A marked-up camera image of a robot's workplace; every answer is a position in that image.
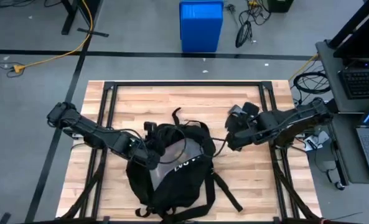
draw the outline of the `black backpack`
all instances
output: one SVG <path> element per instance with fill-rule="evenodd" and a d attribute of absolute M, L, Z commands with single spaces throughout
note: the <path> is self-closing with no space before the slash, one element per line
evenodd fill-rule
<path fill-rule="evenodd" d="M 191 159 L 187 166 L 170 171 L 158 185 L 152 186 L 149 170 L 135 162 L 128 162 L 126 173 L 130 186 L 140 200 L 146 205 L 146 213 L 141 214 L 140 208 L 135 211 L 138 217 L 148 217 L 152 213 L 162 218 L 162 223 L 176 223 L 206 215 L 215 201 L 214 182 L 224 191 L 230 202 L 240 212 L 241 205 L 236 201 L 223 179 L 213 171 L 212 158 L 216 151 L 213 139 L 205 123 L 196 121 L 200 126 L 179 124 L 176 116 L 177 108 L 172 116 L 173 124 L 160 124 L 147 136 L 147 148 L 164 154 L 164 149 L 183 138 L 193 139 L 203 147 L 203 155 Z M 198 198 L 202 182 L 205 181 L 207 204 L 175 213 L 177 207 L 189 207 Z"/>

